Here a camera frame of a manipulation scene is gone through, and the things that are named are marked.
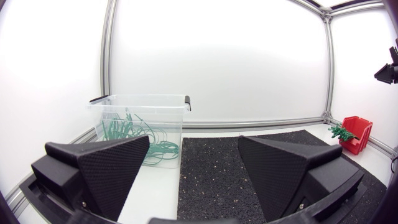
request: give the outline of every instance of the transparent storage container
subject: transparent storage container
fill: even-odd
[[[148,135],[142,165],[177,168],[181,160],[183,115],[190,112],[185,95],[111,95],[90,102],[99,141]]]

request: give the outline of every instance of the white backdrop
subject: white backdrop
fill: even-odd
[[[112,94],[189,95],[185,122],[318,117],[327,77],[323,22],[292,1],[118,1]]]
[[[373,122],[371,136],[398,145],[398,85],[377,81],[374,74],[392,63],[389,48],[396,33],[383,9],[357,12],[332,20],[335,89],[332,116],[360,116]]]
[[[106,0],[7,0],[0,12],[0,191],[5,196],[45,154],[91,128],[100,96]]]

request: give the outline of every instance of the coiled green wire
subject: coiled green wire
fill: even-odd
[[[117,114],[117,118],[113,118],[109,124],[108,130],[105,128],[102,120],[102,128],[104,131],[103,140],[132,138],[148,135],[149,139],[153,139],[149,143],[148,153],[145,156],[143,164],[156,165],[162,160],[172,160],[178,158],[179,147],[177,144],[167,141],[167,133],[160,128],[151,128],[143,119],[134,114],[140,122],[144,123],[146,128],[133,124],[130,113],[126,113],[126,119],[121,119]],[[155,162],[148,162],[147,159],[154,158]]]

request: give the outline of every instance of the green plastic figure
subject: green plastic figure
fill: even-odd
[[[348,141],[352,138],[358,139],[353,133],[346,130],[342,124],[337,124],[335,127],[328,128],[329,131],[333,133],[332,138],[338,136],[340,142]]]

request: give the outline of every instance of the red bin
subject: red bin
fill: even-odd
[[[359,137],[359,140],[353,138],[348,141],[341,142],[340,144],[345,149],[350,150],[353,154],[358,155],[368,143],[372,125],[372,122],[358,116],[345,118],[343,121],[343,127],[346,128],[347,131]]]

